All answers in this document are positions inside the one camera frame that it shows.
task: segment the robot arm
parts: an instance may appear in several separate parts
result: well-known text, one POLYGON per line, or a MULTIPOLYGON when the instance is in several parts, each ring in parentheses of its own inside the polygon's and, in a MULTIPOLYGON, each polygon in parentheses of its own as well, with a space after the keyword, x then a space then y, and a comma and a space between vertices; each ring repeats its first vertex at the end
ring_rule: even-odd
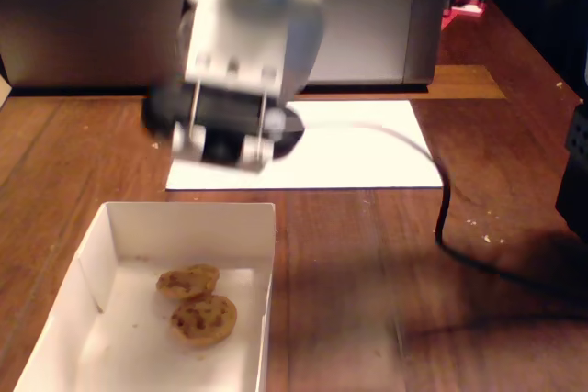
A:
POLYGON ((261 170, 301 138, 286 103, 322 41, 322 0, 187 0, 180 73, 155 87, 143 121, 176 157, 261 170))

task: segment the black power cord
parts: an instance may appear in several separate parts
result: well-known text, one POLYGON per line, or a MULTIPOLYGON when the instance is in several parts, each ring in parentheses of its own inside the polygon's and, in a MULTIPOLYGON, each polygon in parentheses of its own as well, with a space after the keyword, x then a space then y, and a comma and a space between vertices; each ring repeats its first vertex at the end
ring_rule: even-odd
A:
MULTIPOLYGON (((443 196, 441 200, 441 208, 439 208, 439 214, 437 217, 436 225, 435 225, 435 243, 441 249, 442 252, 447 254, 449 257, 454 259, 455 261, 466 265, 470 268, 478 270, 481 273, 495 275, 500 277, 501 279, 517 284, 522 286, 526 289, 536 291, 539 294, 548 295, 550 297, 554 297, 557 300, 565 301, 574 305, 575 307, 580 308, 587 308, 588 303, 586 299, 582 299, 580 297, 576 297, 571 295, 566 290, 563 290, 557 286, 552 286, 548 284, 544 284, 542 282, 538 282, 535 280, 528 279, 520 274, 512 273, 509 271, 502 270, 497 268, 496 266, 490 265, 488 263, 482 262, 478 259, 474 259, 468 256, 464 252, 460 252, 454 248, 448 246, 443 239, 443 229, 445 228, 447 214, 449 213, 449 205, 451 202, 451 179, 449 176, 449 171, 445 167, 443 161, 427 152, 424 148, 420 145, 415 143, 413 140, 405 137, 401 133, 390 129, 385 128, 382 126, 378 126, 371 123, 361 123, 361 122, 334 122, 334 123, 317 123, 316 125, 306 128, 306 129, 329 129, 329 128, 357 128, 357 129, 374 129, 379 132, 386 133, 397 140, 402 141, 403 143, 409 145, 412 149, 421 153, 427 160, 429 160, 437 169, 439 176, 441 177, 441 182, 443 184, 443 196)), ((567 319, 574 317, 576 320, 581 319, 582 316, 565 316, 565 315, 541 315, 535 316, 536 319, 567 319)))

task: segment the wooden tabletop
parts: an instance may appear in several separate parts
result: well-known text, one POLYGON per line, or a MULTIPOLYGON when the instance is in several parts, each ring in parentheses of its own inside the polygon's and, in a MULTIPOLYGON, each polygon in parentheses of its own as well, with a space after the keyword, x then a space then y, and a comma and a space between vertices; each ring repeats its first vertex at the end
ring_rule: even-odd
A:
MULTIPOLYGON (((584 248, 554 208, 579 98, 494 5, 443 32, 439 64, 485 66, 505 96, 413 100, 455 181, 447 241, 585 283, 584 248)), ((276 204, 269 391, 588 390, 588 326, 508 319, 569 308, 441 253, 440 191, 166 193, 170 152, 140 129, 140 106, 10 98, 0 112, 0 391, 16 384, 74 250, 112 200, 276 204)))

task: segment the cookie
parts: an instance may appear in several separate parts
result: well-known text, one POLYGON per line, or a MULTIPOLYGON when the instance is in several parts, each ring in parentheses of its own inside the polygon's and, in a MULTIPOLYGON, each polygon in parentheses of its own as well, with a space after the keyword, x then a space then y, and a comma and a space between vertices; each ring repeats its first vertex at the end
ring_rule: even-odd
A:
POLYGON ((205 297, 212 293, 220 275, 220 270, 214 266, 193 265, 162 274, 156 288, 164 296, 176 300, 205 297))
POLYGON ((170 319, 172 330, 184 341, 211 346, 231 335, 237 322, 237 308, 223 296, 208 296, 183 302, 170 319))

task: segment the white paper box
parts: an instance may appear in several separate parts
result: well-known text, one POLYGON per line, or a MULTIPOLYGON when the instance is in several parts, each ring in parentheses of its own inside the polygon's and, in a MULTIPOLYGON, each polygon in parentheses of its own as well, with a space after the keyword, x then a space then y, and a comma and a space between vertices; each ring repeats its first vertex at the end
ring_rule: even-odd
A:
POLYGON ((276 226, 271 204, 107 203, 63 279, 16 392, 264 392, 276 226), (171 332, 159 274, 220 268, 233 333, 196 349, 171 332))

